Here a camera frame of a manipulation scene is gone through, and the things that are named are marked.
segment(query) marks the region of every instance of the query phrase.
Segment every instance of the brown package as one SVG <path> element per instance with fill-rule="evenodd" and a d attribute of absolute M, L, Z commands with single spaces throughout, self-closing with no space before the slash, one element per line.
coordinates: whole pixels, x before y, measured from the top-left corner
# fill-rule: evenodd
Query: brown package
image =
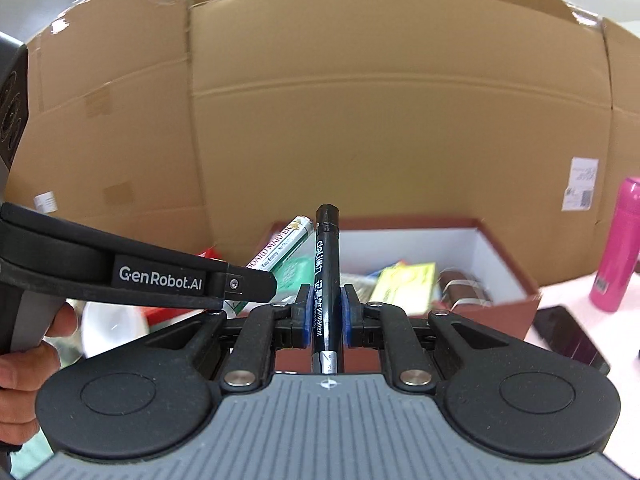
<path fill-rule="evenodd" d="M 449 310 L 462 304 L 493 306 L 491 297 L 482 283 L 468 272 L 457 269 L 443 270 L 438 276 L 438 286 L 442 293 L 442 303 Z"/>

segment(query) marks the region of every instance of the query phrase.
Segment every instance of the white label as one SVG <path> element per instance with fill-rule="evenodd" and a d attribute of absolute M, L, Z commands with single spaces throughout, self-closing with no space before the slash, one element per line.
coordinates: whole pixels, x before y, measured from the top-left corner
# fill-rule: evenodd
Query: white label
<path fill-rule="evenodd" d="M 562 200 L 562 211 L 591 209 L 597 174 L 597 158 L 580 158 L 579 156 L 572 158 L 569 184 L 564 190 L 564 200 Z"/>
<path fill-rule="evenodd" d="M 36 205 L 36 209 L 39 213 L 53 213 L 58 210 L 58 204 L 56 204 L 56 197 L 53 196 L 53 192 L 47 191 L 41 195 L 36 196 L 33 199 L 33 203 Z"/>

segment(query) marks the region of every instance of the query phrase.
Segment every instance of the human hand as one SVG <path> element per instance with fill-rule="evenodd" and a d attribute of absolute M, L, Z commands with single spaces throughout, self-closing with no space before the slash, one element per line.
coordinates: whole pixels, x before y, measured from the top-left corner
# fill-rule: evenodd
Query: human hand
<path fill-rule="evenodd" d="M 78 318 L 64 304 L 47 331 L 49 337 L 70 336 L 78 328 Z M 47 342 L 27 352 L 0 356 L 0 441 L 20 445 L 38 433 L 36 394 L 44 381 L 60 369 L 58 352 Z"/>

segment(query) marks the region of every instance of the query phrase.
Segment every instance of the cardboard box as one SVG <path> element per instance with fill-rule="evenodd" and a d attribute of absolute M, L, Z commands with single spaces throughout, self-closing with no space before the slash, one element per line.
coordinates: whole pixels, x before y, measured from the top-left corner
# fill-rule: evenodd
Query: cardboard box
<path fill-rule="evenodd" d="M 561 0 L 84 0 L 30 49 L 7 199 L 238 264 L 332 202 L 481 218 L 558 282 L 640 171 L 640 40 Z M 593 203 L 562 211 L 574 157 Z"/>

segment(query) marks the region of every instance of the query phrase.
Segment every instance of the metal rivet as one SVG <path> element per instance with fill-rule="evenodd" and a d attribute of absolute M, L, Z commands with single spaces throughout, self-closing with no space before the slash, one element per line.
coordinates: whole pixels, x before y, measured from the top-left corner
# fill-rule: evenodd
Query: metal rivet
<path fill-rule="evenodd" d="M 400 380 L 408 386 L 424 386 L 431 382 L 431 374 L 424 370 L 405 370 L 400 374 Z"/>
<path fill-rule="evenodd" d="M 255 375 L 248 370 L 234 370 L 225 374 L 225 383 L 229 386 L 250 386 L 255 382 Z"/>

